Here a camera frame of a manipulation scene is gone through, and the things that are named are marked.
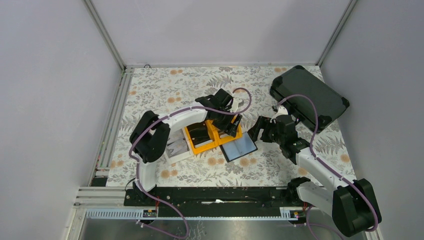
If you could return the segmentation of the orange bin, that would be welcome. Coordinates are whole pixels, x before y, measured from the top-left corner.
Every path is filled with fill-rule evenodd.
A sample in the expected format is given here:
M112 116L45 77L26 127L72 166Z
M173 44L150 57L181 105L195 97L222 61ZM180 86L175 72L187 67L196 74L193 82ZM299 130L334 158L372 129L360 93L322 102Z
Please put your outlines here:
M216 148L214 133L208 128L205 121L193 123L184 128L188 137L188 144L194 155Z
M230 141L239 139L242 136L241 123L238 126L236 137L232 137L232 136L229 136L229 135L225 134L224 132L218 130L216 127L214 127L212 125L212 120L206 120L205 122L207 124L207 127L213 132L213 135L215 137L215 142L218 145L223 145L223 144L228 143Z

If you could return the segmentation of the white plastic bin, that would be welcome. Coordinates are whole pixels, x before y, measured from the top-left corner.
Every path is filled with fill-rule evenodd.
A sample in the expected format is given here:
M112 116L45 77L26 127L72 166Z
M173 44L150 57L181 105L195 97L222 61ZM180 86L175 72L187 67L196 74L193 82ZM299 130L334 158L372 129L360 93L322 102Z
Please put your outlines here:
M194 155L185 130L171 132L166 142L164 156L170 164L175 164Z

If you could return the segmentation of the black leather card holder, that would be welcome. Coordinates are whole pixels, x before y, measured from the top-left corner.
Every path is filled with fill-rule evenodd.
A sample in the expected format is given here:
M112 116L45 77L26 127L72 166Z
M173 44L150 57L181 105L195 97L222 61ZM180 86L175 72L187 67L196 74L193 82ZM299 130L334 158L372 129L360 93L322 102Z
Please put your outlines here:
M230 163L257 151L258 147L248 133L244 132L240 138L220 145L220 149L225 160Z

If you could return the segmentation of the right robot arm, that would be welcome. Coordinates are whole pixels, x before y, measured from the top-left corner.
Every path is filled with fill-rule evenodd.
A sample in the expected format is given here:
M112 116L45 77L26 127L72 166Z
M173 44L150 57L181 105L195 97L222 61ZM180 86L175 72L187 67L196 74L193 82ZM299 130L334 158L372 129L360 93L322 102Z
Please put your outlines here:
M278 144L286 159L308 171L321 184L317 186L306 177L292 179L286 193L291 205L306 202L319 208L331 216L337 229L346 237L374 231L381 223L382 216L371 183L364 178L349 179L319 158L312 145L298 136L291 116L260 116L248 130L248 135L254 142Z

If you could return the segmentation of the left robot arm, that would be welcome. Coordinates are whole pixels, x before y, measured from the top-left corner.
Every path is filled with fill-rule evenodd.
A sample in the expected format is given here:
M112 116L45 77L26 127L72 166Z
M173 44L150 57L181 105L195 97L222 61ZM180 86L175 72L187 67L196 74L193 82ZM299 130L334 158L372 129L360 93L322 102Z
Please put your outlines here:
M241 109L242 105L242 99L219 89L171 113L146 111L129 137L128 155L136 161L134 181L139 188L136 199L144 206L154 202L157 161L166 153L172 134L190 125L211 121L218 130L236 137L242 113L248 110L248 107Z

